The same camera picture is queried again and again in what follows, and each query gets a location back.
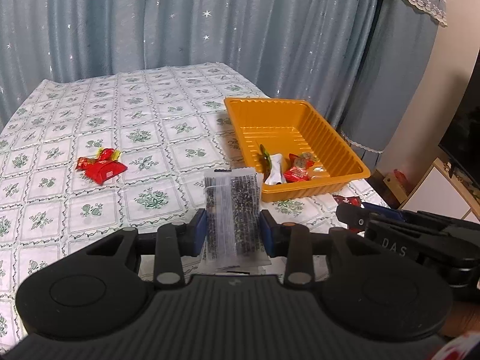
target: wall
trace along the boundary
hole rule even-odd
[[[422,81],[378,163],[384,175],[397,168],[412,183],[420,180],[440,153],[437,145],[470,80],[480,47],[480,0],[447,0],[447,21],[448,27],[438,29]]]

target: table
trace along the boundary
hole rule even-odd
[[[14,296],[25,278],[114,232],[156,231],[204,207],[203,170],[243,167],[223,99],[265,97],[224,64],[162,67],[59,84],[44,80],[0,134],[0,350],[25,330]],[[99,147],[122,151],[128,170],[99,186],[75,170]],[[385,203],[364,181],[340,192]],[[330,195],[262,205],[278,222],[312,231],[344,226]],[[147,278],[152,260],[142,261]],[[281,273],[282,261],[258,273]],[[325,275],[321,261],[317,277]],[[186,274],[202,271],[184,258]]]

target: blue curtain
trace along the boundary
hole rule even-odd
[[[382,0],[340,131],[374,170],[446,26],[446,0]]]
[[[377,0],[0,0],[0,127],[42,81],[223,62],[336,125]]]

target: orange plastic tray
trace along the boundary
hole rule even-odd
[[[264,202],[331,193],[352,180],[370,176],[349,145],[306,101],[226,98],[225,105],[247,167],[263,173],[262,144],[271,155],[283,154],[282,172],[290,168],[289,153],[313,152],[330,174],[297,183],[263,184]]]

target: television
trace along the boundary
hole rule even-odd
[[[450,157],[450,177],[459,167],[480,188],[480,54],[440,148]]]

